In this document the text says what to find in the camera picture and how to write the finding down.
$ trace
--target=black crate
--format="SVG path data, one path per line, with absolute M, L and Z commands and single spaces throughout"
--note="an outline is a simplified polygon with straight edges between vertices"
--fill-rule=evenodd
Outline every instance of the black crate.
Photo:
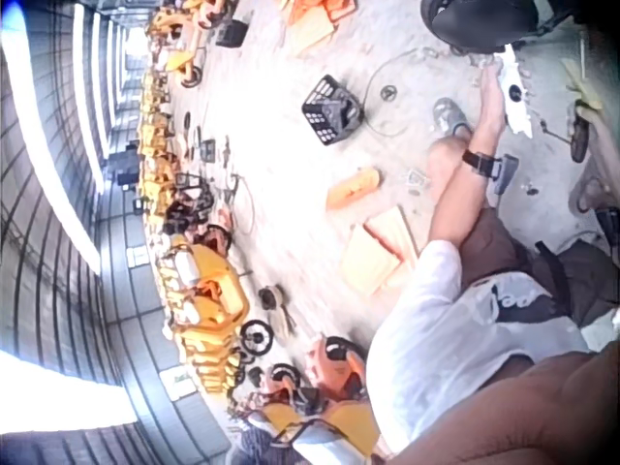
M 301 111 L 323 145 L 346 139 L 363 121 L 357 98 L 330 75 L 310 92 Z
M 226 48 L 239 48 L 243 45 L 249 25 L 238 19 L 232 19 L 223 24 L 218 34 L 215 45 Z

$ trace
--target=white t-shirt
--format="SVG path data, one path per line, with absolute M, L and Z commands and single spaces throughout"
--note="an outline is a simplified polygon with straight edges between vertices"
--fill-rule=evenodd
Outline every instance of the white t-shirt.
M 461 260 L 447 241 L 430 242 L 411 284 L 377 331 L 366 368 L 375 418 L 398 453 L 445 411 L 476 392 L 512 355 L 535 363 L 588 352 L 577 326 L 560 317 L 496 323 L 498 300 L 518 312 L 549 292 L 525 273 L 480 280 L 461 294 Z

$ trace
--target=gray sneaker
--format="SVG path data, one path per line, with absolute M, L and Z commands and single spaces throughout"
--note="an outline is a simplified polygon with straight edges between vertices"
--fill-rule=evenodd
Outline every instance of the gray sneaker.
M 463 110 L 456 104 L 453 99 L 444 97 L 435 102 L 433 107 L 433 117 L 435 124 L 442 130 L 444 136 L 454 136 L 456 130 L 461 126 L 467 128 L 471 133 L 472 128 L 467 122 L 467 117 Z

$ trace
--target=brown shorts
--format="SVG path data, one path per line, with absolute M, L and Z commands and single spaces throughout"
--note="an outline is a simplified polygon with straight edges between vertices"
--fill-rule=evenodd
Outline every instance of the brown shorts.
M 494 208 L 481 211 L 460 249 L 462 289 L 481 278 L 506 271 L 523 271 L 558 297 L 547 260 L 529 252 L 504 227 Z M 571 294 L 568 315 L 579 327 L 588 326 L 620 303 L 620 271 L 602 250 L 578 240 L 560 253 Z

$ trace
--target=knee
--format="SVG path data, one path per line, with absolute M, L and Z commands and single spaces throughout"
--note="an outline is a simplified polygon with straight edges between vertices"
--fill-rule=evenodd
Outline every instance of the knee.
M 435 140 L 428 149 L 428 162 L 460 162 L 467 150 L 467 142 L 455 137 Z

